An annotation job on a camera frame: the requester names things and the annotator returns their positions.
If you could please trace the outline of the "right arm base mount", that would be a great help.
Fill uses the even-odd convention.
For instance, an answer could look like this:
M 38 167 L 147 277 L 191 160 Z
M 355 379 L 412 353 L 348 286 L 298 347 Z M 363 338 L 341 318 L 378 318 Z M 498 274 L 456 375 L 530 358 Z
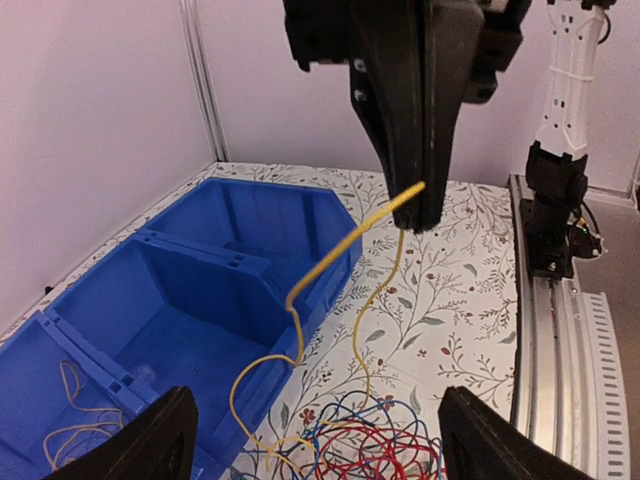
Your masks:
M 524 228 L 525 268 L 530 277 L 573 278 L 574 260 L 595 260 L 603 253 L 603 239 L 582 217 L 561 222 L 559 211 L 537 199 L 523 199 L 519 215 Z

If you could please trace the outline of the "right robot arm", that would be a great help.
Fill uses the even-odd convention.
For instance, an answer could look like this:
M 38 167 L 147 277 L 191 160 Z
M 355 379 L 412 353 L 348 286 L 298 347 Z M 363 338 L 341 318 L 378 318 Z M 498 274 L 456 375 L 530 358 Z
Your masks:
M 454 131 L 463 104 L 483 104 L 517 53 L 526 1 L 288 1 L 294 60 L 349 67 L 352 107 L 391 197 L 425 190 L 393 215 L 402 230 L 441 220 Z M 586 103 L 606 1 L 549 1 L 550 83 L 527 161 L 542 224 L 565 220 L 586 191 Z

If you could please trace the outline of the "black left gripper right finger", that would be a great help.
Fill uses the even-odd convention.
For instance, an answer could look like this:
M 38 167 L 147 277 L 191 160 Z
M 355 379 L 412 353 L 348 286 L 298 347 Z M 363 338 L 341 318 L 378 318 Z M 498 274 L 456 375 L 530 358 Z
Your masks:
M 465 387 L 449 387 L 438 409 L 449 479 L 588 480 L 538 447 Z

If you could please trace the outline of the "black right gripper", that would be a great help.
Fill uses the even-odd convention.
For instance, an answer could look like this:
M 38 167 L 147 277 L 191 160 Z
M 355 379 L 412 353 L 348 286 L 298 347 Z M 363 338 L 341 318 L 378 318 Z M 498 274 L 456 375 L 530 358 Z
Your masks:
M 388 194 L 395 198 L 421 179 L 417 230 L 434 228 L 442 217 L 462 100 L 491 99 L 496 74 L 507 70 L 522 43 L 530 3 L 481 1 L 482 11 L 473 1 L 425 1 L 423 32 L 417 1 L 283 5 L 289 46 L 301 70 L 345 63 L 350 53 L 351 104 L 378 156 Z

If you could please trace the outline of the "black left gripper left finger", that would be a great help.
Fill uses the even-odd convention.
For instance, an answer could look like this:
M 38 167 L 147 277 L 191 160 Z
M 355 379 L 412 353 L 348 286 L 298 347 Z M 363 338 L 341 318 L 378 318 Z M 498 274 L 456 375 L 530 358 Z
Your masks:
M 199 413 L 190 388 L 175 386 L 112 439 L 52 474 L 54 479 L 189 479 Z

